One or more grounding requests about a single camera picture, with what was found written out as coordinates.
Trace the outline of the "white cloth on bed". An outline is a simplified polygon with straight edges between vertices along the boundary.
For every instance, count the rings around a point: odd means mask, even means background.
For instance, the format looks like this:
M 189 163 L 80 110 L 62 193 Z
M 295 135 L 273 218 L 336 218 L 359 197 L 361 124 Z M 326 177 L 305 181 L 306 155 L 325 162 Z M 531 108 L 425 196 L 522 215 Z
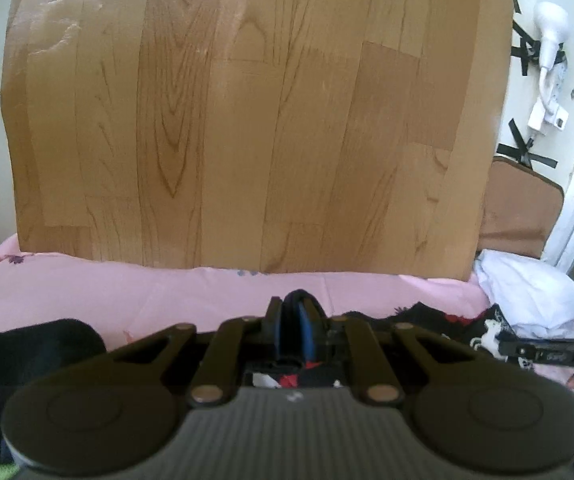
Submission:
M 485 249 L 474 273 L 491 304 L 524 338 L 574 338 L 574 281 L 539 259 Z

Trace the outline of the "black red white patterned garment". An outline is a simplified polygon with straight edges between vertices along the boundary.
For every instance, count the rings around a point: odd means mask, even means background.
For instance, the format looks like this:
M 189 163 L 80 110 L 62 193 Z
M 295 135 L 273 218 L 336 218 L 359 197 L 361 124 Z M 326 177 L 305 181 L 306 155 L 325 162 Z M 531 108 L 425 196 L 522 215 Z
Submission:
M 512 358 L 511 356 L 508 358 L 500 355 L 499 340 L 504 337 L 513 339 L 516 334 L 506 322 L 498 306 L 483 310 L 476 318 L 447 314 L 421 302 L 409 308 L 397 308 L 394 315 L 387 316 L 387 318 L 372 318 L 357 311 L 345 312 L 345 316 L 365 321 L 375 332 L 384 332 L 394 323 L 409 322 L 460 344 L 466 344 L 474 350 L 488 353 L 498 360 L 518 365 L 523 370 L 534 369 L 534 363 L 526 358 Z M 339 388 L 347 385 L 345 380 L 347 374 L 338 364 L 323 362 L 306 362 L 295 374 L 253 372 L 250 376 L 251 384 L 255 388 Z

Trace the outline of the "pink deer print bedsheet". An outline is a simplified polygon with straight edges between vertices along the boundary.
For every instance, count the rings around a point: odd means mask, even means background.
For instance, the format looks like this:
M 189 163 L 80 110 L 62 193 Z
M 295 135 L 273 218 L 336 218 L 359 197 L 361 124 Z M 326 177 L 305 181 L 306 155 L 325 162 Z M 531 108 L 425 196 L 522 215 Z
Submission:
M 215 330 L 230 318 L 264 313 L 270 300 L 303 289 L 328 314 L 359 311 L 382 318 L 427 304 L 460 318 L 487 307 L 474 281 L 406 275 L 156 270 L 59 254 L 0 248 L 0 333 L 64 318 L 89 325 L 108 349 L 178 323 Z M 174 432 L 129 479 L 466 479 L 470 472 L 432 454 L 398 415 L 368 408 L 345 393 L 314 393 L 298 406 L 273 400 L 249 436 L 225 434 L 223 450 L 207 436 Z

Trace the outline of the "wood grain headboard panel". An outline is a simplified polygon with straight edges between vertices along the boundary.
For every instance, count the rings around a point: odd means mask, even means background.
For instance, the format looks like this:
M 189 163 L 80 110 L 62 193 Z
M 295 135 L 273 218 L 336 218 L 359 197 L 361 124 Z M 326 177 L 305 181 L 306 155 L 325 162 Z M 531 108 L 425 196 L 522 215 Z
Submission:
M 189 269 L 470 275 L 514 0 L 12 0 L 18 239 Z

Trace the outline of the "brown cushioned chair back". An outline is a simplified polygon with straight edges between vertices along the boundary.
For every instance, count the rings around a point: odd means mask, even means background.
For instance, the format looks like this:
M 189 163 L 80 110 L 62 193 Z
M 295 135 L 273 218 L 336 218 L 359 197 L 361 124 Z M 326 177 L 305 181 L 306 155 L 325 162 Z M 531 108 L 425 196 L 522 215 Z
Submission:
M 540 259 L 564 205 L 564 190 L 514 160 L 496 156 L 482 205 L 477 252 Z

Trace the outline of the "dark navy garment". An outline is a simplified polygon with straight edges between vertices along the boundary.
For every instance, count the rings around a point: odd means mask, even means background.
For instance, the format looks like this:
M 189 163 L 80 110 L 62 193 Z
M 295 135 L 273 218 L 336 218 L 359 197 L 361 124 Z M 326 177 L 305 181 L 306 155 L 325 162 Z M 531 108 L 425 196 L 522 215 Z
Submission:
M 78 320 L 58 320 L 0 333 L 0 419 L 6 402 L 19 388 L 104 352 L 101 336 Z M 0 429 L 0 465 L 11 462 Z

